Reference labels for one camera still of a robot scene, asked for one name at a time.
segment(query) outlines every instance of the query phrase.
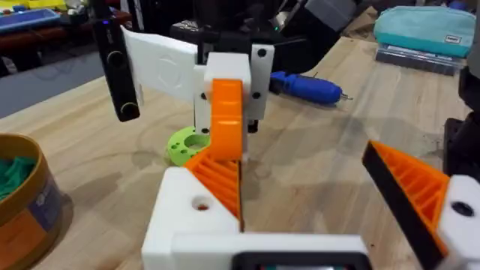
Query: black mount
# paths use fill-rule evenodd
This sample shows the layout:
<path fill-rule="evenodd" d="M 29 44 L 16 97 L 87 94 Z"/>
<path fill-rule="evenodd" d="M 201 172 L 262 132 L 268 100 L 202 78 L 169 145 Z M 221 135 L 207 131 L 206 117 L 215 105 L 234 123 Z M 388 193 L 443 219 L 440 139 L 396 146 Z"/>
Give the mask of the black mount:
<path fill-rule="evenodd" d="M 468 67 L 460 72 L 458 94 L 473 111 L 465 121 L 447 119 L 444 133 L 443 171 L 468 175 L 480 181 L 480 79 Z"/>

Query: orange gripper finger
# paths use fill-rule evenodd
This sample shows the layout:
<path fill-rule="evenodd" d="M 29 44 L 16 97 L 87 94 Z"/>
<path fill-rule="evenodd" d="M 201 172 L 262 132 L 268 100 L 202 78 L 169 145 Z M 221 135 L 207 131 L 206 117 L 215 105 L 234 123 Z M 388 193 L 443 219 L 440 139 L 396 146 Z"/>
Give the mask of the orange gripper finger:
<path fill-rule="evenodd" d="M 210 155 L 216 161 L 242 159 L 242 95 L 239 79 L 211 83 Z"/>

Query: label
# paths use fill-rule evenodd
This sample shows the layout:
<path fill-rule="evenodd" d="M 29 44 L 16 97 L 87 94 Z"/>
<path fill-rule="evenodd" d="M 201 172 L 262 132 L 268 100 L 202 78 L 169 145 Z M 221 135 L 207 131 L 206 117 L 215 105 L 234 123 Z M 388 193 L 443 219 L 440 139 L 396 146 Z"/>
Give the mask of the label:
<path fill-rule="evenodd" d="M 450 34 L 447 34 L 447 36 L 445 37 L 446 43 L 459 44 L 461 40 L 462 40 L 461 37 L 453 36 Z"/>
<path fill-rule="evenodd" d="M 28 209 L 0 226 L 0 269 L 7 269 L 32 251 L 47 232 Z"/>
<path fill-rule="evenodd" d="M 48 232 L 59 216 L 60 207 L 62 207 L 62 201 L 59 189 L 49 173 L 43 190 L 37 195 L 37 199 L 30 202 L 28 209 L 42 228 Z"/>
<path fill-rule="evenodd" d="M 55 224 L 62 201 L 50 172 L 47 177 L 45 186 L 28 207 L 0 226 L 0 270 L 8 269 L 30 253 Z"/>

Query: orange ribbed part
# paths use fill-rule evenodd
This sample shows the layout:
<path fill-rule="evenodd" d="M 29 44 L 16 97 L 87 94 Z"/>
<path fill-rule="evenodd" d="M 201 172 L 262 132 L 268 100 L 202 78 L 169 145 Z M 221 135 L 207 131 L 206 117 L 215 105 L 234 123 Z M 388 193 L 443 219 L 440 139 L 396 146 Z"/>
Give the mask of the orange ribbed part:
<path fill-rule="evenodd" d="M 242 81 L 211 82 L 210 154 L 216 161 L 242 159 Z"/>
<path fill-rule="evenodd" d="M 383 163 L 406 194 L 417 215 L 421 218 L 440 250 L 448 250 L 437 235 L 449 177 L 420 160 L 380 142 L 371 142 Z"/>
<path fill-rule="evenodd" d="M 211 146 L 184 165 L 239 220 L 241 220 L 240 172 L 236 161 L 216 161 Z"/>

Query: blue screwdriver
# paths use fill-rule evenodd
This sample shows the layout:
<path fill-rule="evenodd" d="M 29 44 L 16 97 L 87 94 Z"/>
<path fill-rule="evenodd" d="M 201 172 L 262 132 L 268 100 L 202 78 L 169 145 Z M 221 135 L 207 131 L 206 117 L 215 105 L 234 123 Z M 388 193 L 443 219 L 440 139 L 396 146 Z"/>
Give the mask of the blue screwdriver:
<path fill-rule="evenodd" d="M 344 94 L 342 88 L 333 82 L 284 71 L 272 73 L 270 85 L 270 90 L 276 94 L 284 93 L 317 104 L 335 104 L 340 99 L 353 99 Z"/>

